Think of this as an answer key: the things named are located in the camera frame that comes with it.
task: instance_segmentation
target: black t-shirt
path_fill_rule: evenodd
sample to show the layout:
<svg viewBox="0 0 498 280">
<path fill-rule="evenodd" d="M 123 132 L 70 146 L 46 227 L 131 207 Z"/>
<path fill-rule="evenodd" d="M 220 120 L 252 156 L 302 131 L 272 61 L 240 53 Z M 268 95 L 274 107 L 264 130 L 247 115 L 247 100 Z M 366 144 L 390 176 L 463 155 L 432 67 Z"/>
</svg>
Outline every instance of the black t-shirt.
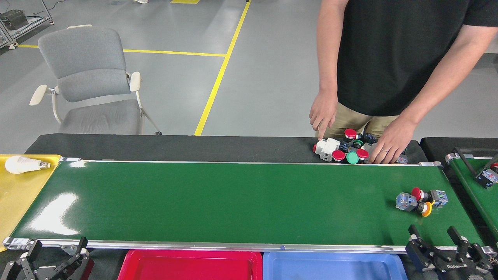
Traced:
<svg viewBox="0 0 498 280">
<path fill-rule="evenodd" d="M 463 24 L 498 26 L 498 0 L 350 0 L 339 49 L 339 102 L 369 116 L 399 115 Z"/>
</svg>

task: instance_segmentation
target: hand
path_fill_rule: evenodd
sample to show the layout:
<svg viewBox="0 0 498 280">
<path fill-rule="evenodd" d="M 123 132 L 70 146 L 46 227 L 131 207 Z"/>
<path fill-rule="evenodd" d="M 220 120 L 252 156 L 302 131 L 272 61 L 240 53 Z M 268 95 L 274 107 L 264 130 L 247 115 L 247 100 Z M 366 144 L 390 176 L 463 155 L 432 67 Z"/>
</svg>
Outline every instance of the hand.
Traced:
<svg viewBox="0 0 498 280">
<path fill-rule="evenodd" d="M 325 92 L 320 90 L 313 101 L 310 110 L 310 124 L 314 131 L 318 131 L 318 141 L 323 138 L 325 129 L 332 127 L 336 119 L 337 91 Z"/>
<path fill-rule="evenodd" d="M 392 121 L 378 140 L 377 147 L 370 155 L 370 162 L 394 163 L 410 143 L 416 127 L 417 123 L 403 117 Z"/>
</svg>

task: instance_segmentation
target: yellow tray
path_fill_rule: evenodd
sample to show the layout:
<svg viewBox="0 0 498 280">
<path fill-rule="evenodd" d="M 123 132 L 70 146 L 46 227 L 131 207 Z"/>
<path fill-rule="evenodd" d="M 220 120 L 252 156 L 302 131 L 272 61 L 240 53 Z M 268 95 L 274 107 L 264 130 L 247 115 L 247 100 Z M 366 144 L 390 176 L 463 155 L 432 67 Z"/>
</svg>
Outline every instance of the yellow tray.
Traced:
<svg viewBox="0 0 498 280">
<path fill-rule="evenodd" d="M 6 250 L 1 242 L 12 233 L 61 158 L 56 154 L 25 154 L 26 157 L 49 162 L 50 168 L 12 174 L 5 169 L 5 161 L 14 155 L 0 155 L 0 252 Z"/>
</svg>

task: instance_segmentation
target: green conveyor belt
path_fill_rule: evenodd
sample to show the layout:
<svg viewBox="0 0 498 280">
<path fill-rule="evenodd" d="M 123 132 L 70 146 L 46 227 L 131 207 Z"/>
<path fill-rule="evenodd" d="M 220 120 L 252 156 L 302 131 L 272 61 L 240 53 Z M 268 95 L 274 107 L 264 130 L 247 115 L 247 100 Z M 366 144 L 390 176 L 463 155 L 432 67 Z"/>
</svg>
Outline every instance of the green conveyor belt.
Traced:
<svg viewBox="0 0 498 280">
<path fill-rule="evenodd" d="M 429 217 L 395 208 L 400 192 L 446 191 Z M 62 162 L 15 238 L 405 246 L 408 227 L 454 246 L 481 242 L 435 166 Z"/>
<path fill-rule="evenodd" d="M 475 171 L 480 171 L 489 161 L 489 159 L 467 159 Z M 498 188 L 492 186 L 484 188 L 474 181 L 470 170 L 465 166 L 461 158 L 452 159 L 449 165 L 457 174 L 462 186 L 466 190 L 470 199 L 480 212 L 489 230 L 498 239 Z"/>
</svg>

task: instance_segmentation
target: yellow floor line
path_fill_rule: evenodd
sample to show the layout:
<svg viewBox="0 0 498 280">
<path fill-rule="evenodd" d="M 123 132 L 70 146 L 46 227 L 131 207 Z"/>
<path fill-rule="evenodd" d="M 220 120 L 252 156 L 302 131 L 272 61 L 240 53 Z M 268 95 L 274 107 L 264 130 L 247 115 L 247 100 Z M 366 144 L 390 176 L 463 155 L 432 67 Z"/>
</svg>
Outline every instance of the yellow floor line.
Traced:
<svg viewBox="0 0 498 280">
<path fill-rule="evenodd" d="M 38 48 L 37 45 L 19 45 L 21 48 Z M 198 55 L 198 56 L 217 56 L 225 57 L 222 53 L 204 53 L 204 52 L 184 52 L 184 51 L 166 51 L 166 50 L 133 50 L 124 49 L 124 52 L 141 52 L 141 53 L 163 53 L 163 54 L 181 54 L 181 55 Z"/>
<path fill-rule="evenodd" d="M 230 43 L 230 46 L 228 47 L 227 54 L 225 56 L 225 59 L 223 60 L 223 63 L 221 64 L 221 69 L 218 73 L 218 76 L 216 78 L 216 82 L 213 86 L 213 89 L 211 90 L 211 94 L 209 95 L 208 102 L 206 106 L 204 107 L 204 111 L 202 112 L 201 119 L 199 120 L 199 123 L 197 125 L 197 128 L 195 129 L 194 135 L 199 136 L 202 134 L 202 130 L 204 130 L 204 125 L 206 124 L 206 120 L 208 119 L 209 112 L 211 111 L 211 107 L 213 106 L 213 103 L 216 98 L 216 94 L 218 93 L 218 89 L 220 88 L 221 80 L 223 79 L 223 75 L 225 74 L 225 70 L 228 65 L 228 61 L 230 60 L 230 56 L 232 55 L 232 51 L 234 50 L 235 42 L 237 41 L 237 38 L 239 36 L 239 32 L 242 28 L 242 24 L 244 22 L 244 19 L 246 18 L 246 14 L 248 12 L 250 5 L 250 1 L 246 3 L 246 7 L 244 8 L 244 11 L 242 12 L 241 19 L 239 20 L 239 24 L 237 25 L 237 28 L 235 29 L 235 34 L 232 38 L 232 42 Z"/>
<path fill-rule="evenodd" d="M 199 0 L 172 0 L 170 3 L 197 4 Z"/>
</svg>

